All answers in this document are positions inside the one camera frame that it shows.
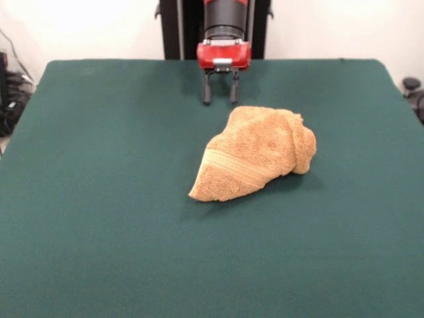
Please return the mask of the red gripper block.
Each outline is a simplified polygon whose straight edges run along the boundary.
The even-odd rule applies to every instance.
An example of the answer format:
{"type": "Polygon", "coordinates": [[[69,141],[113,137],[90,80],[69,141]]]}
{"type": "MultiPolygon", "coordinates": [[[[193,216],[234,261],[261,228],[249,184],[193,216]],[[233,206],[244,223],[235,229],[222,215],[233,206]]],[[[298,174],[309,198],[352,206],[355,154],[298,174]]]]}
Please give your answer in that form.
{"type": "Polygon", "coordinates": [[[231,103],[239,101],[239,70],[247,70],[251,61],[251,45],[241,40],[204,40],[197,45],[197,61],[205,70],[203,78],[203,104],[211,103],[210,77],[214,70],[226,72],[233,70],[231,103]]]}

